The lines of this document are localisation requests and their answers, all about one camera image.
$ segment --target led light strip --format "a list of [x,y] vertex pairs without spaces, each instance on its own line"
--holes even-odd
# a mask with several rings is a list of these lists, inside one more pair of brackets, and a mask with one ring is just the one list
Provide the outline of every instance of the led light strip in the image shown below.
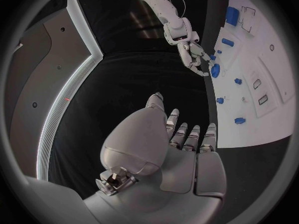
[[37,152],[36,174],[40,180],[48,181],[48,168],[52,144],[62,116],[81,84],[96,65],[97,63],[95,63],[92,56],[85,60],[65,83],[48,113],[41,132]]

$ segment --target blue knob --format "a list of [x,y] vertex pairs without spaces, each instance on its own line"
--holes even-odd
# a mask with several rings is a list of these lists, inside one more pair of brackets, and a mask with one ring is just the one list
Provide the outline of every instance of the blue knob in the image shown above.
[[216,102],[220,103],[220,104],[223,104],[224,103],[224,99],[223,98],[217,98]]
[[237,79],[235,79],[235,83],[240,85],[240,84],[242,84],[242,80],[237,78]]
[[234,42],[233,41],[230,41],[230,40],[225,39],[225,38],[222,39],[222,43],[226,44],[226,45],[229,45],[229,46],[234,46]]
[[235,119],[236,124],[242,124],[242,123],[245,123],[245,122],[246,122],[246,119],[244,119],[244,118],[236,118]]
[[211,69],[212,77],[217,78],[220,73],[220,66],[219,64],[214,64],[214,66]]

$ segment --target rectangular slot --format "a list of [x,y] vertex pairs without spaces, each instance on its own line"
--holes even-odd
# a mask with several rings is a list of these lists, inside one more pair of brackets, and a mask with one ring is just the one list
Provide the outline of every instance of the rectangular slot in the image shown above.
[[253,83],[253,88],[256,89],[258,86],[261,85],[261,80],[260,79],[257,79],[254,83]]
[[259,104],[262,105],[263,103],[265,103],[268,100],[268,96],[264,95],[263,97],[261,97],[259,99]]

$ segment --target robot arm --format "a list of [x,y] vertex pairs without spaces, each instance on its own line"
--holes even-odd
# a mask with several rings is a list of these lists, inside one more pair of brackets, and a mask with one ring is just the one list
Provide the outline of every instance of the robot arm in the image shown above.
[[177,16],[177,10],[168,0],[143,0],[154,11],[163,24],[164,35],[170,45],[177,45],[179,54],[185,67],[201,76],[208,76],[208,73],[199,71],[196,67],[201,64],[200,57],[208,61],[210,57],[203,51],[203,48],[195,42],[199,41],[196,31],[192,31],[189,20]]

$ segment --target small blue part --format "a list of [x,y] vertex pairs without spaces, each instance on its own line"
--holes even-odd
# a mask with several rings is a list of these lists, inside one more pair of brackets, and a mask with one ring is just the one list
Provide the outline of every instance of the small blue part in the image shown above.
[[212,61],[216,60],[216,56],[214,56],[214,55],[210,55],[210,58],[211,58]]
[[225,38],[222,39],[222,43],[223,43],[223,44],[226,44],[226,45],[229,45],[229,46],[231,46],[231,47],[234,46],[234,42],[233,42],[233,41],[230,41],[230,40],[225,39]]
[[241,80],[241,79],[238,79],[238,78],[236,78],[236,79],[235,79],[235,83],[240,85],[240,84],[242,84],[242,80]]
[[242,124],[242,123],[245,123],[245,122],[246,122],[246,119],[244,119],[244,118],[236,118],[235,119],[236,124]]
[[217,102],[217,103],[220,103],[220,104],[223,104],[224,99],[223,99],[223,98],[217,98],[216,102]]
[[238,23],[238,18],[239,18],[239,11],[235,9],[234,7],[229,6],[226,10],[226,22],[236,26]]
[[220,66],[219,64],[214,64],[214,66],[211,69],[212,77],[217,78],[220,73]]

